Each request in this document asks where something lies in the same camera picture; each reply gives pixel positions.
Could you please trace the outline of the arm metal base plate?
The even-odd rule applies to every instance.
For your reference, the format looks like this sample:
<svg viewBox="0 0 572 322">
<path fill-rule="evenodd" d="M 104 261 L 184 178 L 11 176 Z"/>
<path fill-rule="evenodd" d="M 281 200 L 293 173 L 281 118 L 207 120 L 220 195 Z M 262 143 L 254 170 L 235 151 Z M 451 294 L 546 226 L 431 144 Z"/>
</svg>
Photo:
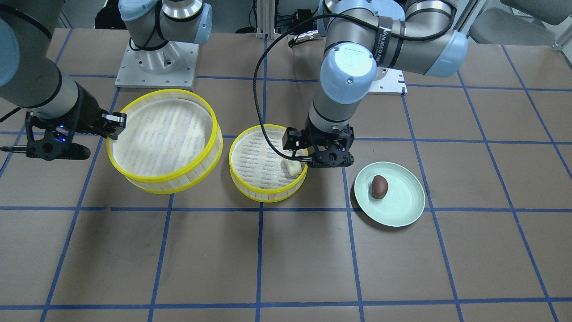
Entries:
<svg viewBox="0 0 572 322">
<path fill-rule="evenodd" d="M 403 71 L 377 67 L 367 94 L 405 95 L 408 93 Z"/>
<path fill-rule="evenodd" d="M 168 42 L 156 51 L 127 46 L 115 85 L 119 88 L 185 89 L 195 87 L 200 45 Z"/>
</svg>

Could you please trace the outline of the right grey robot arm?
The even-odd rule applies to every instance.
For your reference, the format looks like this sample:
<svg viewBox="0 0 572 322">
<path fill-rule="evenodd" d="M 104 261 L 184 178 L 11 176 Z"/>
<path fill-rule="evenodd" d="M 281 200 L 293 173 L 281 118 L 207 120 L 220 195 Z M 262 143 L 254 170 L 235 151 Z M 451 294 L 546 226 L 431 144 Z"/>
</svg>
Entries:
<svg viewBox="0 0 572 322">
<path fill-rule="evenodd" d="M 63 0 L 1 2 L 1 97 L 14 104 L 9 118 L 26 111 L 26 145 L 2 147 L 29 158 L 85 160 L 90 149 L 75 134 L 116 140 L 127 115 L 110 113 L 80 84 L 46 57 Z M 162 74 L 180 55 L 177 42 L 205 44 L 212 30 L 212 6 L 202 0 L 115 0 L 141 69 Z"/>
</svg>

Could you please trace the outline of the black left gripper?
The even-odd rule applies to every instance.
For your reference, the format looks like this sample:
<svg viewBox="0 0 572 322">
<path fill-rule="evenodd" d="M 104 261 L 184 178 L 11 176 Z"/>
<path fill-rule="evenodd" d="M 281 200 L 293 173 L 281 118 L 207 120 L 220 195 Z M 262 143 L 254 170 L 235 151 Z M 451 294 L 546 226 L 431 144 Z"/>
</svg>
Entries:
<svg viewBox="0 0 572 322">
<path fill-rule="evenodd" d="M 349 167 L 355 161 L 349 152 L 354 140 L 351 126 L 335 128 L 332 132 L 315 126 L 306 126 L 301 131 L 288 127 L 282 138 L 282 149 L 292 151 L 290 159 L 307 163 L 308 167 Z"/>
</svg>

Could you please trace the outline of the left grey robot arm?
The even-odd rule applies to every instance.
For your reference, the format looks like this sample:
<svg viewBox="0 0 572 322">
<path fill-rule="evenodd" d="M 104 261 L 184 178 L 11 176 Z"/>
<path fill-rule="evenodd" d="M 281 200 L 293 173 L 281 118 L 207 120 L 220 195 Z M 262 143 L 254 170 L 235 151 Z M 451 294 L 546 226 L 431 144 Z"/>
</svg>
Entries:
<svg viewBox="0 0 572 322">
<path fill-rule="evenodd" d="M 320 84 L 303 130 L 289 127 L 283 149 L 309 167 L 347 167 L 355 136 L 349 126 L 378 68 L 450 77 L 467 53 L 466 37 L 452 28 L 455 0 L 409 0 L 404 20 L 386 16 L 371 0 L 322 0 L 318 25 L 326 45 Z"/>
</svg>

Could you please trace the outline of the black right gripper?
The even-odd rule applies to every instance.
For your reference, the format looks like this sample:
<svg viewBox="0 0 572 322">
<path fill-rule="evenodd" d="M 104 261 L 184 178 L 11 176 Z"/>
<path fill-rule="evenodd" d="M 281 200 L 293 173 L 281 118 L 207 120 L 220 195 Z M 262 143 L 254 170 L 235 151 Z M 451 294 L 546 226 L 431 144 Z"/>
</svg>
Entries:
<svg viewBox="0 0 572 322">
<path fill-rule="evenodd" d="M 96 99 L 82 87 L 78 99 L 69 112 L 54 119 L 27 113 L 25 155 L 46 161 L 55 159 L 86 160 L 91 151 L 74 143 L 75 134 L 93 134 L 111 140 L 126 128 L 127 114 L 109 113 L 99 107 Z"/>
</svg>

